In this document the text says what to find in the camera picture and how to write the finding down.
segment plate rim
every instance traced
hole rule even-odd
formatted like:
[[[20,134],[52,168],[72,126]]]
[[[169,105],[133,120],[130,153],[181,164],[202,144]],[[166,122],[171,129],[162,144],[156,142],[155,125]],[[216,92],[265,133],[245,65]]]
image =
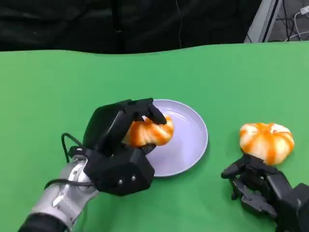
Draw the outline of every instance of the plate rim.
[[[206,137],[206,142],[205,142],[205,146],[204,146],[204,148],[203,148],[203,152],[201,153],[201,155],[198,156],[198,158],[196,159],[196,161],[194,161],[188,168],[181,169],[180,171],[175,172],[175,173],[173,173],[173,174],[155,174],[155,173],[154,173],[154,177],[170,177],[170,176],[174,176],[174,175],[178,175],[178,174],[184,173],[184,172],[186,172],[187,170],[191,169],[194,165],[196,165],[197,162],[199,162],[200,159],[201,159],[201,158],[203,157],[203,155],[205,154],[205,151],[206,151],[206,148],[207,148],[207,145],[208,145],[208,137],[209,137],[209,136],[208,136],[207,126],[206,126],[206,124],[205,124],[203,118],[201,117],[201,115],[200,115],[196,110],[192,109],[190,106],[188,106],[188,105],[186,105],[186,104],[184,104],[184,103],[182,103],[182,102],[175,101],[175,100],[169,100],[169,99],[154,99],[154,103],[155,103],[155,101],[174,102],[174,103],[183,105],[183,106],[189,108],[189,110],[193,111],[193,113],[195,113],[195,114],[199,117],[199,119],[202,121],[202,123],[203,123],[203,125],[204,125],[204,129],[205,129],[205,132],[206,132],[206,135],[207,135],[207,137]]]

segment black curtain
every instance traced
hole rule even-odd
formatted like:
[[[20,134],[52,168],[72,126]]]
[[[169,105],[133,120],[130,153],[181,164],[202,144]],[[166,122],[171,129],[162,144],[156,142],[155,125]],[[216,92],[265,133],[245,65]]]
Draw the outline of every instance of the black curtain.
[[[260,3],[1,0],[0,50],[67,49],[122,54],[242,43]]]

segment swirled bread roll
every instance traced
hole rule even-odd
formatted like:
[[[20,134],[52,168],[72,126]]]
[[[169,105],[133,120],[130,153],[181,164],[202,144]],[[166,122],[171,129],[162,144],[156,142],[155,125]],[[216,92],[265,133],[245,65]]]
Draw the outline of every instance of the swirled bread roll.
[[[240,129],[241,149],[264,163],[279,164],[291,153],[294,140],[289,129],[275,123],[250,123]]]
[[[144,122],[133,122],[123,142],[132,147],[167,144],[174,134],[174,125],[170,116],[164,115],[164,117],[167,120],[165,125],[157,125],[149,118],[146,118]]]

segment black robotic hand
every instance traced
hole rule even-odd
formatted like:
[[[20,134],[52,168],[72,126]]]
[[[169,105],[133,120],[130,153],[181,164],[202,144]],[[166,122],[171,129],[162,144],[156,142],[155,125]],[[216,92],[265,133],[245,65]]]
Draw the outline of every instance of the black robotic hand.
[[[155,145],[133,148],[122,140],[132,122],[143,120],[142,116],[156,124],[167,123],[153,101],[152,98],[126,100],[99,107],[85,130],[83,147],[71,147],[71,157],[87,157],[84,172],[97,190],[123,196],[150,187],[155,170],[146,154]]]
[[[227,167],[221,178],[230,180],[232,200],[240,197],[244,208],[274,219],[276,232],[309,232],[309,186],[292,188],[281,171],[248,154]]]

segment metal frame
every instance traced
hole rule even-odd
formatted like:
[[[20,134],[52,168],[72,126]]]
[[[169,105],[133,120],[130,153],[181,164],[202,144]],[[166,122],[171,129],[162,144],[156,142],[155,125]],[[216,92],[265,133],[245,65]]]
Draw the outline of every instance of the metal frame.
[[[244,43],[251,43],[250,39],[252,43],[263,43],[268,41],[281,3],[282,0],[262,0]]]

